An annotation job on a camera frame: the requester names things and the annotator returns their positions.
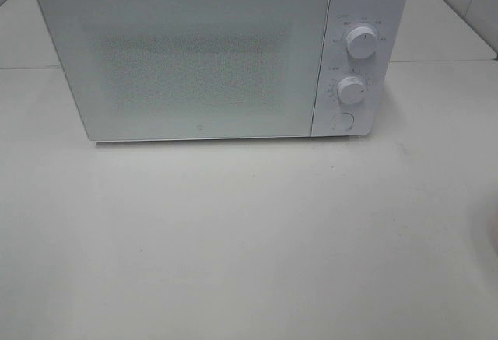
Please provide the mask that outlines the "round white door button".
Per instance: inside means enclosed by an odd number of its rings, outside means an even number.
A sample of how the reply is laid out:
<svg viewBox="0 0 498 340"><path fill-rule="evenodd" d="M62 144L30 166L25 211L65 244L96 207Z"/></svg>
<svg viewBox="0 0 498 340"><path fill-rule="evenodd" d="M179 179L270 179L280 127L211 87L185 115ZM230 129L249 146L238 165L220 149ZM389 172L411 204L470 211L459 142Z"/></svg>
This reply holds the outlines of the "round white door button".
<svg viewBox="0 0 498 340"><path fill-rule="evenodd" d="M350 113L339 113L331 118L331 129L335 134L345 134L354 125L355 118Z"/></svg>

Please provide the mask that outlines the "white microwave door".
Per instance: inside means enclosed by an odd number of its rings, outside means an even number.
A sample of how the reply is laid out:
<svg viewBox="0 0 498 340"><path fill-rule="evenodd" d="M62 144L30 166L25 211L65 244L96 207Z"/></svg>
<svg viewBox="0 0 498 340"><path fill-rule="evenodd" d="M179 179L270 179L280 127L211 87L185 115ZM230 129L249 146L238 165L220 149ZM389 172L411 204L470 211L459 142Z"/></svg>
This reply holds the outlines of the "white microwave door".
<svg viewBox="0 0 498 340"><path fill-rule="evenodd" d="M329 0L38 0L88 138L308 136Z"/></svg>

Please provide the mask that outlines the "upper white power knob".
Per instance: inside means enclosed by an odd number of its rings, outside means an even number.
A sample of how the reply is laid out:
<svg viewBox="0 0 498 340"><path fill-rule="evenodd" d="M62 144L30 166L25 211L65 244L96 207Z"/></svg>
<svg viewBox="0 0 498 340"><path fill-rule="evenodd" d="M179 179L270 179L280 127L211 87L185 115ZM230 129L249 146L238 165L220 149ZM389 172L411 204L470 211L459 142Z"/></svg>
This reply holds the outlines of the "upper white power knob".
<svg viewBox="0 0 498 340"><path fill-rule="evenodd" d="M367 23L354 26L345 36L349 55L357 60L372 56L377 50L377 30Z"/></svg>

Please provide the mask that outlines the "lower white timer knob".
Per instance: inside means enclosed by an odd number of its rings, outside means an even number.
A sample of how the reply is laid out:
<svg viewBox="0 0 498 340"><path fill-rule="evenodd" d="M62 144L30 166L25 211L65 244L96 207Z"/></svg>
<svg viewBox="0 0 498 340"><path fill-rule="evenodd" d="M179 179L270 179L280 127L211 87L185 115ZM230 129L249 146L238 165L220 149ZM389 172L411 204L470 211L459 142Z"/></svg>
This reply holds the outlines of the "lower white timer knob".
<svg viewBox="0 0 498 340"><path fill-rule="evenodd" d="M337 94L340 103L354 105L363 101L366 95L366 82L357 75L350 75L342 79L337 85Z"/></svg>

